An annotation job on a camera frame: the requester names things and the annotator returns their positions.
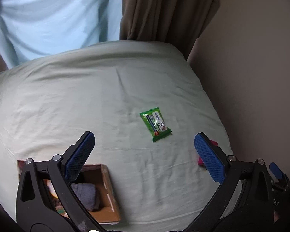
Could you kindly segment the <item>grey fluffy cloth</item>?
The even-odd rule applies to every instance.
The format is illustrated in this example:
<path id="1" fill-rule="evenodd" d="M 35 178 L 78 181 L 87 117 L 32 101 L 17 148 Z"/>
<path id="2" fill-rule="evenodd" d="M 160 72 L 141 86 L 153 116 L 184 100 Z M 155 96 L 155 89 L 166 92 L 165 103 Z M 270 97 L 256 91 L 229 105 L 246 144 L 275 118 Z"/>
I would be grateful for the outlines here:
<path id="1" fill-rule="evenodd" d="M 99 209 L 100 199 L 97 188 L 91 183 L 72 183 L 71 188 L 79 198 L 80 202 L 88 211 Z"/>

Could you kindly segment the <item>pink zip wallet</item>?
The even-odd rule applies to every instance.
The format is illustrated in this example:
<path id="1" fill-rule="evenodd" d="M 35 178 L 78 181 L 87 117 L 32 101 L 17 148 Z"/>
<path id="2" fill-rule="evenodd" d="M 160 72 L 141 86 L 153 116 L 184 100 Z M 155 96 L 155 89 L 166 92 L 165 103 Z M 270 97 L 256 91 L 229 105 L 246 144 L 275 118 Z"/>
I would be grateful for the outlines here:
<path id="1" fill-rule="evenodd" d="M 206 140 L 198 138 L 196 141 L 196 150 L 199 154 L 199 162 L 198 165 L 203 165 L 205 167 L 214 165 L 218 159 L 215 155 L 213 146 L 217 146 L 218 143 L 216 141 L 210 140 L 208 143 Z"/>

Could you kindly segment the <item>green wet wipes pack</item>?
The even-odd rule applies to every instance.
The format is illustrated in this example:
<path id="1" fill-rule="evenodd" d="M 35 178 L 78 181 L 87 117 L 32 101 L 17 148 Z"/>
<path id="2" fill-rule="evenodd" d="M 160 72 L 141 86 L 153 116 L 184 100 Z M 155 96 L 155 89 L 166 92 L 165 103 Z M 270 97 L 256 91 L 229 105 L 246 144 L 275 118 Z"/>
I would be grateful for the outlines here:
<path id="1" fill-rule="evenodd" d="M 152 136 L 152 142 L 165 138 L 172 133 L 172 130 L 165 124 L 159 107 L 141 112 L 140 117 Z"/>

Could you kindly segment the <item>cardboard box with pink lining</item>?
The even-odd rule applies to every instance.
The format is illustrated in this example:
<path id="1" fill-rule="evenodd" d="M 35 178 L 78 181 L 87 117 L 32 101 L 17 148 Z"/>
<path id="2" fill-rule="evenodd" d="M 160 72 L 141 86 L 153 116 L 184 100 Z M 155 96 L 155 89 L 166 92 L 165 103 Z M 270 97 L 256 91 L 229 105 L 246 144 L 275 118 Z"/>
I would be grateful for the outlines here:
<path id="1" fill-rule="evenodd" d="M 101 225 L 115 225 L 120 222 L 119 207 L 106 165 L 83 166 L 78 178 L 72 183 L 72 189 L 86 210 Z"/>

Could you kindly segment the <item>pale green bed sheet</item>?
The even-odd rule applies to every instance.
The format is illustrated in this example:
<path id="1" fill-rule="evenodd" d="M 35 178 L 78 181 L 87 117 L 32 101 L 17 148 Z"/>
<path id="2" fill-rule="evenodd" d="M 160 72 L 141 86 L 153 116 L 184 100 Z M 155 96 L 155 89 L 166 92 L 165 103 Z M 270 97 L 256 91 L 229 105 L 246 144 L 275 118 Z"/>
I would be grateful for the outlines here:
<path id="1" fill-rule="evenodd" d="M 141 112 L 159 107 L 172 133 L 152 142 Z M 17 162 L 51 159 L 91 131 L 89 164 L 107 166 L 122 231 L 182 230 L 216 191 L 197 165 L 204 132 L 229 140 L 202 85 L 169 44 L 116 41 L 0 73 L 0 203 L 15 216 Z"/>

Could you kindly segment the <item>light blue hanging cloth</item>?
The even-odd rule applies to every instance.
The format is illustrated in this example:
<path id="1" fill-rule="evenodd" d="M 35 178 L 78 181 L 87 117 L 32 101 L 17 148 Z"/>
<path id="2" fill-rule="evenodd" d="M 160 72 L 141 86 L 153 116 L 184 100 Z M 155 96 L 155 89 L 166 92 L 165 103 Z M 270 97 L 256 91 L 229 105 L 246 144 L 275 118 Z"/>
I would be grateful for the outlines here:
<path id="1" fill-rule="evenodd" d="M 8 69 L 116 41 L 122 0 L 0 0 L 0 54 Z"/>

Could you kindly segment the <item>brown right curtain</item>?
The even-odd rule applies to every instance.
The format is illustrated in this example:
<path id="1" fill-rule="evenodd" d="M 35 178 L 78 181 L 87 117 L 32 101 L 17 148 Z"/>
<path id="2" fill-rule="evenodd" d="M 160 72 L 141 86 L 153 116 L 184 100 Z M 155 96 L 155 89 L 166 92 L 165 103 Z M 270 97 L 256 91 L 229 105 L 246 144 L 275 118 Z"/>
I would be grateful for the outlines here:
<path id="1" fill-rule="evenodd" d="M 159 41 L 187 59 L 219 0 L 122 0 L 121 40 Z"/>

